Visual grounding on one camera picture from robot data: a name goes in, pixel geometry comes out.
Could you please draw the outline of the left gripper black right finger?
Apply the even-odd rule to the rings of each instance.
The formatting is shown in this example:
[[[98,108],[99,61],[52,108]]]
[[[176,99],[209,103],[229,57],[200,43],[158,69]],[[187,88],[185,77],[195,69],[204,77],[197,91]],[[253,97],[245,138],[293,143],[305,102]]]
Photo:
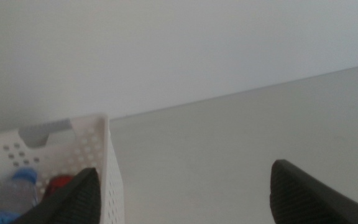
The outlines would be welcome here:
[[[275,223],[358,224],[358,202],[284,159],[272,164],[270,209]]]

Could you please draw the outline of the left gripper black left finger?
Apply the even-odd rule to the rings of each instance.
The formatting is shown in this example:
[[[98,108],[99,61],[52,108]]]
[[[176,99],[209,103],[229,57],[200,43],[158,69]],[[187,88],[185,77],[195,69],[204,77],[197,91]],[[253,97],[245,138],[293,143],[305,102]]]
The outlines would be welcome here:
[[[12,224],[99,224],[100,221],[99,176],[95,168],[85,168]]]

